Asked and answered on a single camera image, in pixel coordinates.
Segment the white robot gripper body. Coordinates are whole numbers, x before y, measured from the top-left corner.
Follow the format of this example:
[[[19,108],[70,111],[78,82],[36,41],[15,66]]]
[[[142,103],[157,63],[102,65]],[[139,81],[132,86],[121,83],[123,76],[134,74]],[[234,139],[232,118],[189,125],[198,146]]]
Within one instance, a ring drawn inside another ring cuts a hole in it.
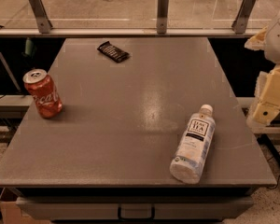
[[[265,36],[265,58],[280,63],[280,11],[269,23]]]

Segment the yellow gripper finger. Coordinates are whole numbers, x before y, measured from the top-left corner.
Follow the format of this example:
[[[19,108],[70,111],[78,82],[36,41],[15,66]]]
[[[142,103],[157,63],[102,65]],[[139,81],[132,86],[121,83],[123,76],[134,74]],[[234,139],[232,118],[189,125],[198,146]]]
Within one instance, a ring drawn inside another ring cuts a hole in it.
[[[280,64],[269,73],[260,71],[246,122],[249,126],[268,126],[280,113]]]
[[[245,42],[245,48],[250,50],[264,50],[267,29],[268,27],[265,26],[257,34],[251,36]]]

